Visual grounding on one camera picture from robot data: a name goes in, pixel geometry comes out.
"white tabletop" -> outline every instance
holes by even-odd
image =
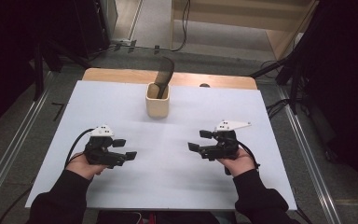
[[[76,138],[107,124],[115,138],[127,140],[126,146],[110,151],[138,154],[134,161],[94,177],[88,207],[234,210],[238,195],[232,177],[218,161],[203,160],[187,147],[187,142],[215,145],[213,139],[200,138],[199,130],[213,131],[227,119],[252,123],[236,130],[238,140],[254,152],[266,187],[279,191],[289,209],[296,209],[260,91],[171,86],[165,119],[147,116],[145,91],[145,84],[78,81],[25,207],[54,185]],[[85,135],[74,153],[83,151],[88,141]]]

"brown object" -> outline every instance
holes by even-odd
[[[130,70],[130,69],[87,69],[83,80],[112,81],[127,83],[150,83],[156,79],[157,71]],[[251,77],[218,76],[193,73],[173,73],[170,85],[199,87],[208,83],[211,88],[231,88],[257,90],[255,80]]]
[[[161,98],[158,98],[159,87],[149,83],[146,90],[146,111],[151,118],[165,118],[170,111],[170,86],[164,89]]]

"cable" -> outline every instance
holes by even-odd
[[[302,217],[308,224],[312,224],[312,222],[310,221],[310,219],[307,217],[307,215],[305,215],[305,213],[303,212],[303,210],[301,210],[300,206],[298,206],[298,204],[296,203],[297,205],[297,210],[296,210],[296,213]]]
[[[255,169],[258,170],[258,167],[260,166],[260,164],[258,164],[256,161],[255,161],[255,155],[253,154],[253,152],[251,151],[251,149],[249,149],[244,143],[238,141],[238,144],[240,144],[240,146],[252,157],[252,160],[254,162],[254,165],[255,165]]]
[[[33,186],[31,186],[30,188],[28,188],[26,191],[24,191],[22,193],[22,195],[20,195],[19,198],[16,199],[16,201],[14,201],[14,203],[5,211],[5,213],[1,216],[0,218],[0,224],[2,224],[2,222],[4,221],[5,217],[7,216],[7,214],[10,212],[10,210],[27,194],[31,191]]]
[[[153,48],[149,48],[149,47],[137,47],[137,46],[125,46],[125,45],[122,45],[120,46],[121,48],[132,48],[132,49],[150,49],[150,50],[156,50],[156,49],[153,49]],[[100,53],[102,52],[106,52],[108,50],[111,50],[111,49],[115,49],[116,48],[116,45],[112,45],[110,46],[108,49],[104,49],[102,51],[100,51]],[[158,49],[160,51],[173,51],[171,49]]]
[[[74,151],[75,146],[76,146],[77,142],[80,140],[80,138],[83,137],[84,134],[89,133],[89,132],[91,132],[92,130],[94,130],[94,129],[87,129],[86,131],[84,131],[83,133],[81,133],[81,134],[78,136],[78,138],[75,140],[75,142],[72,144],[72,147],[71,147],[71,149],[69,150],[69,153],[68,153],[68,157],[66,157],[66,161],[65,161],[65,165],[64,165],[63,169],[65,169],[65,167],[69,164],[69,162],[70,162],[71,160],[73,160],[74,158],[76,158],[76,157],[78,157],[78,156],[80,156],[80,155],[83,154],[83,153],[82,153],[82,154],[77,155],[77,156],[73,157],[72,159],[70,159],[70,158],[71,158],[71,155],[72,155],[72,152]]]
[[[301,105],[304,104],[304,97],[301,97],[301,98],[296,98],[295,99],[295,102],[296,103],[300,103]],[[280,100],[278,102],[276,102],[275,104],[273,105],[268,105],[266,106],[266,110],[267,110],[267,113],[268,113],[268,118],[269,119],[272,119],[275,115],[277,115],[286,105],[289,105],[291,104],[291,100],[290,99],[283,99],[283,100]]]
[[[66,163],[66,165],[68,165],[69,163],[71,163],[71,161],[74,160],[74,159],[76,159],[77,157],[79,157],[79,156],[81,156],[81,155],[83,155],[83,154],[86,154],[86,153],[92,151],[93,149],[94,149],[94,148],[90,148],[90,149],[87,149],[87,150],[84,150],[84,151],[80,152],[79,154],[77,154],[77,155],[75,155],[74,157],[72,157],[71,160],[69,160],[68,163]]]
[[[104,51],[107,51],[109,49],[106,49],[106,50],[101,50],[101,51],[98,51],[98,52],[95,52],[95,53],[92,53],[92,54],[95,54],[94,57],[92,57],[91,59],[88,59],[86,62],[87,63],[90,63],[92,61],[94,61],[95,59],[97,59]],[[69,65],[69,64],[76,64],[75,62],[73,61],[66,61],[66,59],[69,59],[68,57],[65,57],[65,56],[62,56],[60,58],[60,60],[62,61],[62,64],[65,64],[65,65]]]
[[[276,62],[277,62],[277,61],[275,61],[275,60],[265,61],[265,62],[263,62],[263,63],[260,65],[260,69],[262,69],[263,66],[264,66],[264,64],[266,64],[266,63],[276,63]],[[269,76],[267,76],[267,73],[264,74],[264,76],[265,76],[265,77],[268,77],[268,78],[274,78],[274,77],[269,77]]]
[[[178,49],[173,49],[172,51],[179,51],[186,45],[186,41],[187,41],[187,22],[188,22],[188,15],[189,14],[190,14],[190,0],[187,0],[185,9],[183,10],[183,15],[182,15],[182,29],[183,29],[183,35],[184,35],[183,42],[182,42],[182,45]]]
[[[307,104],[307,101],[309,100],[309,96],[305,91],[305,88],[307,85],[308,85],[308,81],[304,77],[301,77],[300,82],[298,84],[298,93],[301,92],[300,109],[302,112],[304,112],[304,114],[309,116],[310,115],[310,110],[309,110],[310,104]]]

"black cable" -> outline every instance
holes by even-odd
[[[98,52],[93,53],[93,54],[95,54],[95,56],[92,57],[91,59],[88,59],[86,62],[87,62],[87,63],[90,63],[90,62],[94,61],[94,60],[97,59],[103,52],[105,52],[105,51],[107,51],[107,50],[109,50],[109,49],[101,50],[101,51],[98,51]],[[72,62],[72,61],[66,61],[66,60],[64,60],[64,59],[69,59],[69,58],[67,58],[67,57],[61,57],[60,60],[62,61],[62,64],[65,64],[65,65],[76,64],[76,63],[74,63],[74,62]]]
[[[270,60],[270,61],[266,61],[266,62],[263,62],[260,66],[260,69],[259,71],[257,72],[254,72],[252,73],[251,75],[248,75],[248,76],[245,76],[245,77],[253,77],[253,78],[258,78],[258,77],[261,77],[261,76],[266,76],[266,77],[269,77],[266,75],[266,73],[272,71],[272,70],[276,70],[278,73],[280,73],[280,71],[278,70],[279,67],[283,66],[286,61],[288,61],[289,57],[295,52],[295,44],[296,44],[296,38],[294,38],[293,40],[293,48],[292,48],[292,51],[288,54],[288,56],[286,56],[285,58],[283,59],[280,59],[279,61],[273,61],[273,60]],[[265,63],[271,63],[271,62],[274,62],[273,64],[267,66],[265,69],[263,69],[263,65]]]
[[[80,140],[81,137],[83,137],[84,134],[89,133],[89,132],[91,132],[92,130],[94,130],[94,129],[87,129],[86,131],[84,131],[83,133],[81,133],[81,134],[78,136],[78,138],[75,140],[75,142],[72,144],[72,147],[71,147],[71,149],[69,150],[69,153],[68,153],[68,157],[66,157],[65,166],[63,167],[63,169],[65,169],[65,167],[69,164],[69,161],[71,161],[71,160],[70,160],[70,159],[71,159],[71,155],[72,155],[72,152],[73,152],[74,149],[75,149],[75,146],[76,146],[77,142]]]
[[[310,114],[309,111],[309,104],[307,104],[307,101],[309,99],[309,96],[307,95],[305,88],[307,86],[308,81],[302,77],[300,79],[300,83],[298,85],[298,90],[299,92],[301,92],[301,100],[300,100],[300,109],[302,112],[304,112],[304,114],[306,114],[307,116]]]
[[[297,205],[297,210],[296,210],[296,213],[301,216],[308,224],[312,224],[312,222],[310,221],[310,219],[307,217],[307,215],[305,215],[304,211],[301,210],[300,206],[298,206],[298,204],[296,203]]]
[[[237,142],[251,156],[252,160],[254,161],[255,169],[258,170],[258,167],[260,166],[260,164],[258,164],[257,161],[255,161],[255,155],[253,154],[251,149],[248,148],[244,143],[242,143],[242,142],[240,142],[238,140],[237,140]]]
[[[301,105],[304,104],[304,97],[300,97],[300,98],[296,98],[296,102],[300,103]],[[266,106],[266,110],[268,113],[268,117],[269,119],[272,119],[276,114],[278,114],[286,105],[290,104],[290,99],[283,99],[280,101],[277,101],[275,104],[273,105],[268,105]]]
[[[120,46],[121,48],[132,48],[132,49],[150,49],[150,50],[156,50],[154,48],[149,48],[149,47],[137,47],[137,46]],[[109,49],[104,49],[104,50],[101,50],[100,53],[102,52],[106,52],[108,50],[111,50],[111,49],[115,49],[116,48],[116,45],[112,45]],[[171,49],[158,49],[160,51],[173,51]]]
[[[69,163],[71,163],[72,160],[76,159],[77,157],[85,154],[85,153],[88,153],[90,151],[94,150],[94,148],[90,148],[90,149],[87,149],[87,150],[84,150],[82,152],[80,152],[79,154],[75,155],[74,157],[71,158],[71,160],[68,161],[68,163],[66,165],[68,165]]]
[[[276,63],[276,62],[277,62],[277,61],[275,61],[275,60],[265,61],[265,62],[263,62],[263,63],[260,65],[260,69],[262,69],[263,66],[264,66],[264,64],[266,64],[266,63]],[[264,74],[264,76],[265,76],[265,77],[268,77],[268,78],[274,78],[274,77],[269,77],[269,76],[267,75],[267,73]]]
[[[31,186],[30,188],[28,188],[26,191],[24,191],[22,193],[22,195],[20,195],[19,198],[16,199],[16,201],[14,201],[14,203],[5,211],[5,213],[1,216],[0,218],[0,224],[2,224],[2,222],[4,221],[5,217],[7,216],[7,214],[10,212],[10,210],[27,194],[31,191],[33,186]]]
[[[186,45],[186,41],[187,41],[187,22],[188,22],[188,15],[190,14],[190,4],[191,4],[190,0],[187,0],[185,9],[183,10],[183,15],[182,15],[182,29],[183,29],[183,35],[184,35],[182,45],[178,49],[173,49],[172,51],[179,51]]]

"floor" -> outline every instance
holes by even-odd
[[[127,35],[128,33],[125,32],[125,35],[117,36],[117,41],[125,43],[137,40],[137,47],[153,48],[159,45],[162,49],[167,49],[171,1],[117,0],[117,9],[124,8],[124,6],[119,6],[120,3],[131,1],[134,6],[139,6],[142,2],[139,10],[133,10],[130,13],[136,18],[132,27],[133,33]],[[183,39],[181,25],[181,21],[175,22],[174,45],[176,47]],[[179,70],[225,75],[247,75],[265,65],[263,62],[275,60],[264,30],[201,22],[188,24],[187,42],[183,50],[176,54],[171,52],[166,52],[166,54],[177,59]],[[99,56],[93,64],[106,68],[152,69],[153,64],[147,63],[148,60],[145,62],[145,58],[150,55],[151,52],[145,49],[136,50],[132,54],[123,50],[110,51]],[[27,130],[28,135],[21,142],[22,149],[14,155],[17,159],[10,164],[12,167],[0,188],[0,216],[11,202],[14,202],[31,186],[30,183],[37,175],[44,154],[59,125],[58,120],[53,121],[59,110],[53,103],[67,102],[73,86],[82,78],[83,72],[78,66],[68,64],[60,75],[51,74],[54,80],[43,103],[43,109],[32,120],[33,126]],[[272,71],[268,73],[268,76],[256,80],[266,105],[281,99],[282,87],[277,87],[273,78],[269,78],[276,75],[277,72]],[[29,100],[32,97],[33,88],[30,88],[0,120],[0,160],[5,156],[4,152],[10,145],[12,136],[15,136],[21,126],[23,118],[27,116],[29,108],[33,106],[32,101]],[[358,174],[345,164],[334,164],[325,159],[323,143],[311,121],[305,114],[299,113],[297,118],[339,216],[337,221],[329,221],[330,219],[326,217],[329,213],[325,211],[323,200],[318,197],[317,185],[310,175],[310,168],[304,159],[306,157],[298,144],[298,136],[293,134],[293,124],[289,118],[290,110],[283,110],[271,120],[271,125],[282,150],[282,159],[297,203],[313,223],[358,223]],[[25,201],[22,199],[7,217],[7,223],[23,223],[26,220],[28,211],[23,209],[24,204]],[[294,212],[289,215],[301,223],[306,223]],[[238,216],[238,219],[240,223],[247,222],[247,219],[242,216]],[[95,212],[88,210],[84,223],[93,223],[94,220]]]

